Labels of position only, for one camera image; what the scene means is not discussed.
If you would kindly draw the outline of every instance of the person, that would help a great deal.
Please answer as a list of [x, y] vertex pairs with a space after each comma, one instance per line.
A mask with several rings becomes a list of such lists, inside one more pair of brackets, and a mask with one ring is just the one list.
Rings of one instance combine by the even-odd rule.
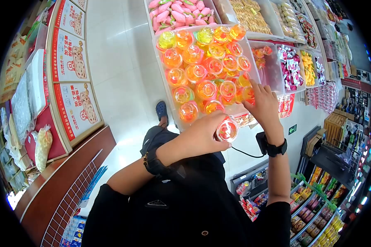
[[[285, 142], [278, 118], [278, 101], [269, 86], [251, 81], [255, 105], [244, 101], [265, 131], [267, 142]], [[231, 143], [213, 135], [227, 117], [215, 111], [196, 120], [180, 135], [168, 131], [166, 105], [158, 103], [160, 123], [143, 142], [142, 158], [115, 173], [100, 187], [86, 221], [82, 247], [119, 245], [119, 242], [169, 244], [253, 242], [289, 246], [290, 167], [287, 153], [269, 157], [267, 206], [252, 222], [224, 181], [221, 151]], [[164, 175], [151, 174], [150, 152]]]

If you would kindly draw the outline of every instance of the white tiled floor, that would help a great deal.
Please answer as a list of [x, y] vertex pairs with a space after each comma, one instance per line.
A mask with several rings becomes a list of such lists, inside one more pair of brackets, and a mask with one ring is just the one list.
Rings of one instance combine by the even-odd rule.
[[[99, 186], [116, 171], [141, 157], [144, 135], [157, 125], [155, 105], [167, 100], [163, 80], [151, 42], [143, 0], [88, 1], [87, 52], [97, 101], [104, 121], [110, 125], [117, 146], [105, 160], [109, 169], [96, 185], [89, 205], [81, 211], [87, 215]], [[298, 166], [302, 137], [316, 125], [323, 125], [327, 116], [322, 110], [298, 102], [290, 117], [282, 119], [288, 142], [291, 171]], [[171, 119], [168, 129], [178, 130]], [[288, 128], [297, 124], [297, 131], [287, 136]], [[233, 146], [252, 155], [261, 154], [255, 136], [261, 126], [241, 128]], [[248, 157], [233, 149], [223, 152], [226, 181], [262, 160]]]

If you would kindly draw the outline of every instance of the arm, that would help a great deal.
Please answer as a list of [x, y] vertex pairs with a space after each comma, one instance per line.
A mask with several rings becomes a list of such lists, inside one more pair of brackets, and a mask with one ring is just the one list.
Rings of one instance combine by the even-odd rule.
[[[283, 126], [278, 116], [278, 100], [270, 86], [262, 86], [250, 81], [254, 90], [255, 105], [243, 101], [243, 105], [256, 118], [265, 131], [267, 141], [271, 145], [280, 146], [284, 143]], [[268, 203], [291, 202], [291, 178], [287, 153], [269, 157], [268, 166]]]
[[[198, 119], [178, 137], [160, 146], [156, 151], [157, 159], [164, 166], [169, 166], [184, 158], [228, 149], [228, 142], [215, 141], [213, 138], [218, 125], [226, 116], [221, 111], [215, 111]], [[132, 195], [153, 177], [144, 167], [143, 158], [140, 158], [117, 171], [107, 184], [123, 195]]]

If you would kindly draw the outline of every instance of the green exit sign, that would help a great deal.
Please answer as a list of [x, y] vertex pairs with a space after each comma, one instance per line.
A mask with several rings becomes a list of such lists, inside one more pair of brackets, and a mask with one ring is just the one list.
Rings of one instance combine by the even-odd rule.
[[294, 125], [294, 126], [291, 126], [290, 128], [288, 128], [288, 134], [289, 135], [291, 135], [295, 131], [297, 131], [297, 125]]

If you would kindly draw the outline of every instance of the snack bag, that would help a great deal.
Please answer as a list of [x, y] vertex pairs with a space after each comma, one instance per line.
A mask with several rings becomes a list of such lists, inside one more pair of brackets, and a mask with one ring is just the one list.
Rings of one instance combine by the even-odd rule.
[[249, 181], [244, 181], [238, 187], [236, 188], [236, 193], [241, 196], [248, 196], [250, 194], [250, 182]]
[[50, 125], [45, 125], [38, 133], [36, 131], [32, 132], [34, 141], [36, 142], [36, 149], [34, 152], [35, 164], [40, 172], [45, 170], [48, 153], [52, 145], [52, 134], [49, 130], [50, 128]]
[[278, 115], [279, 118], [289, 117], [293, 111], [294, 94], [278, 96]]

